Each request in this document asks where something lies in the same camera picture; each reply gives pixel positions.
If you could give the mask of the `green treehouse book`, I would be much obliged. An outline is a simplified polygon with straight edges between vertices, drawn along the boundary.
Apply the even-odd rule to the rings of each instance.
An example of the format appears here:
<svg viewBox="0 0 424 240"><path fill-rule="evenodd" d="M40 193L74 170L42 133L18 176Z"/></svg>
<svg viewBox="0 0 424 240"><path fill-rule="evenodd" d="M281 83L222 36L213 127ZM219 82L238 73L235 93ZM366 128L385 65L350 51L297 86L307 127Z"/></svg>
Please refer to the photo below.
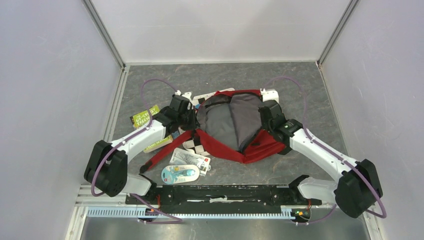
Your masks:
<svg viewBox="0 0 424 240"><path fill-rule="evenodd" d="M135 130L143 127L144 125L146 125L149 120L150 120L150 116L149 113L150 112L152 115L157 114L160 111L160 108L158 105L154 105L153 107L151 107L149 109L149 111L145 110L142 111L140 113L137 113L133 116L131 116L129 119L131 120L132 126L134 127ZM145 148L143 150L144 153L150 153L153 152L159 148L162 148L170 143L173 142L173 137L171 135L168 135L167 137L165 137L164 139L158 140L156 142L154 142L153 144L149 145L147 148Z"/></svg>

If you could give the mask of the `red student backpack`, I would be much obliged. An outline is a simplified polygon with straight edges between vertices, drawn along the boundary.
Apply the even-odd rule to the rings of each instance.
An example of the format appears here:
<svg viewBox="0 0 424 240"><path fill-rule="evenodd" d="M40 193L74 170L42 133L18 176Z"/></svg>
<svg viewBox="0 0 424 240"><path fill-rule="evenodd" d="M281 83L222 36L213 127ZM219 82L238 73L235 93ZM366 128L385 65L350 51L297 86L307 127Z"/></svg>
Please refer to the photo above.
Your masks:
<svg viewBox="0 0 424 240"><path fill-rule="evenodd" d="M287 144L276 141L262 129L258 89L218 91L204 100L196 110L199 127L184 131L147 161L140 173L151 169L174 149L194 141L201 151L211 156L250 164L274 154L285 155Z"/></svg>

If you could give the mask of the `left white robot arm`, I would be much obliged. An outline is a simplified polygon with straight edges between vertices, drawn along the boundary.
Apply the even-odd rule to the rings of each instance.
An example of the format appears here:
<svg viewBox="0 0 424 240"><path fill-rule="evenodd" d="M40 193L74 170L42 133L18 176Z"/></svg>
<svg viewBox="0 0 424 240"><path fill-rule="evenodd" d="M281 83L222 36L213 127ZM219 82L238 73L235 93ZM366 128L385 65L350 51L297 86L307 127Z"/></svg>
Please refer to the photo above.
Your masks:
<svg viewBox="0 0 424 240"><path fill-rule="evenodd" d="M153 143L178 129L194 125L195 108L189 94L175 94L170 104L152 116L142 128L112 142L98 141L83 174L92 189L100 191L92 192L92 195L136 194L145 204L153 203L157 198L153 183L142 175L130 174L129 162Z"/></svg>

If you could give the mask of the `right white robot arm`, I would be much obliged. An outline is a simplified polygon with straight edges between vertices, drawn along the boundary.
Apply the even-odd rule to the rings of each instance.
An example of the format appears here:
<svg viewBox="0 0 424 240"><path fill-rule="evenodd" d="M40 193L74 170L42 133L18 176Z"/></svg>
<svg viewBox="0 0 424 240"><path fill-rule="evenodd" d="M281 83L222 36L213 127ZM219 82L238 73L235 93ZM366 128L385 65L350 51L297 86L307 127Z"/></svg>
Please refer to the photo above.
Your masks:
<svg viewBox="0 0 424 240"><path fill-rule="evenodd" d="M275 100L259 105L262 128L288 151L296 151L323 169L331 180L302 175L289 184L289 199L302 204L307 199L320 200L339 207L357 218L364 212L386 218L383 191L376 166L368 159L358 161L340 153L295 119L286 119Z"/></svg>

